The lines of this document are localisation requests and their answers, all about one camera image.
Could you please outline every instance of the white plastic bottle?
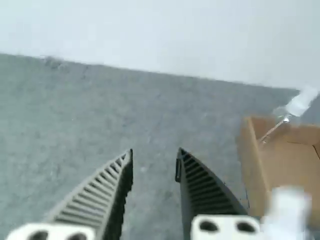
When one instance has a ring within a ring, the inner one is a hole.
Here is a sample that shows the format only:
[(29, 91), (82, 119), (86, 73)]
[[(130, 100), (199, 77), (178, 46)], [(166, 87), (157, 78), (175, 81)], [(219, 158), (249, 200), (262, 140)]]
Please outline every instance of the white plastic bottle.
[(307, 229), (311, 196), (294, 186), (272, 190), (266, 215), (261, 219), (265, 240), (313, 240)]
[(266, 144), (276, 135), (284, 134), (290, 130), (291, 125), (300, 124), (301, 116), (310, 108), (311, 103), (317, 98), (319, 91), (313, 87), (305, 87), (287, 105), (276, 108), (272, 115), (275, 125), (268, 130), (258, 141)]

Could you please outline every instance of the spray bottle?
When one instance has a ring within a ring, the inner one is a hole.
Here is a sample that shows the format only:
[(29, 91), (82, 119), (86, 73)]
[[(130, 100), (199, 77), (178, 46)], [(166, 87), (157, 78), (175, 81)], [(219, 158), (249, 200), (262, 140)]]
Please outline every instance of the spray bottle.
[(266, 144), (275, 135), (284, 134), (290, 130), (290, 126), (299, 125), (301, 116), (310, 108), (311, 103), (317, 98), (319, 91), (313, 87), (305, 87), (287, 105), (276, 108), (272, 115), (275, 125), (268, 130), (258, 141)]

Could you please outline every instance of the black rubber pad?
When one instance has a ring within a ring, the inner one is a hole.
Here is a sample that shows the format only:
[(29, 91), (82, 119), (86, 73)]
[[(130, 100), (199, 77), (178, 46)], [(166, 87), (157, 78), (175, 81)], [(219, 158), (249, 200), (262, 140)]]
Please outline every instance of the black rubber pad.
[(128, 150), (77, 186), (45, 221), (89, 226), (96, 240), (119, 240), (132, 184), (133, 151)]
[(180, 148), (175, 165), (180, 183), (184, 239), (190, 239), (192, 219), (199, 214), (247, 215), (227, 186), (201, 161)]

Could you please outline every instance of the gray carpet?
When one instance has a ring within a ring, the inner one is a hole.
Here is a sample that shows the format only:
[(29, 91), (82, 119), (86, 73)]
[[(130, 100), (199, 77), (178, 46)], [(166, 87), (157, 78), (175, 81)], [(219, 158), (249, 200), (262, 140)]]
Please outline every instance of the gray carpet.
[[(0, 55), (0, 238), (39, 221), (107, 160), (133, 148), (122, 239), (182, 239), (178, 147), (246, 204), (241, 119), (295, 94), (192, 77)], [(320, 123), (320, 99), (304, 121)]]

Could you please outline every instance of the open cardboard box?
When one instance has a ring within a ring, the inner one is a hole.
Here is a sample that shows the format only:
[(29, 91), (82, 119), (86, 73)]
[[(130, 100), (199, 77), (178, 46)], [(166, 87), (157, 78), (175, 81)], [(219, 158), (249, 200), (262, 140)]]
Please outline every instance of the open cardboard box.
[(320, 127), (301, 125), (258, 144), (273, 126), (271, 119), (247, 117), (237, 139), (249, 214), (264, 215), (272, 188), (300, 186), (312, 196), (310, 225), (320, 227)]

